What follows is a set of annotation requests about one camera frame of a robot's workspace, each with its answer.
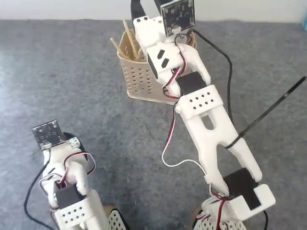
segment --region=gray floor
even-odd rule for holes
[[[307,34],[298,24],[218,22],[197,28],[234,63],[232,102],[242,130],[295,81],[307,74]],[[170,169],[161,149],[171,107],[127,97],[119,61],[109,38],[120,21],[0,21],[0,229],[40,229],[26,218],[25,192],[42,166],[31,127],[58,119],[78,135],[98,168],[89,177],[103,202],[114,202],[133,230],[175,230],[208,186],[193,164]],[[224,98],[228,65],[198,40],[198,50]],[[277,204],[268,210],[269,229],[307,229],[307,84],[250,131],[246,140]],[[223,174],[237,169],[219,149]],[[181,121],[166,160],[197,159]],[[49,224],[47,199],[35,187],[30,212]],[[263,229],[264,216],[248,220]]]

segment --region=pencil holder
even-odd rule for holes
[[[130,33],[134,39],[137,50],[140,46],[135,39],[133,30]],[[195,36],[192,34],[189,44],[196,47]],[[123,51],[124,57],[119,52],[117,56],[124,73],[124,79],[127,85],[127,94],[130,98],[141,99],[150,102],[159,102],[164,104],[174,104],[177,99],[172,99],[164,96],[162,91],[162,84],[155,80],[145,56],[142,54],[139,61],[133,61],[134,55],[132,46],[125,31],[121,37],[119,48]]]

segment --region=hole pattern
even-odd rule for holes
[[[194,230],[215,230],[215,220],[206,219],[200,225],[200,220],[196,223]],[[241,221],[221,222],[221,230],[247,230]]]
[[[120,218],[118,211],[114,210],[108,217],[108,221],[112,230],[125,230],[125,226]]]
[[[208,97],[206,97],[205,98],[205,94],[201,94],[200,95],[200,97],[199,96],[196,96],[196,97],[194,97],[194,98],[191,98],[189,101],[192,103],[194,100],[199,100],[199,99],[201,99],[201,103],[200,104],[198,104],[198,105],[194,105],[193,104],[193,109],[197,109],[197,107],[203,107],[204,105],[207,105],[207,104],[209,104],[209,102],[214,102],[214,99],[212,99],[212,98],[208,98]]]

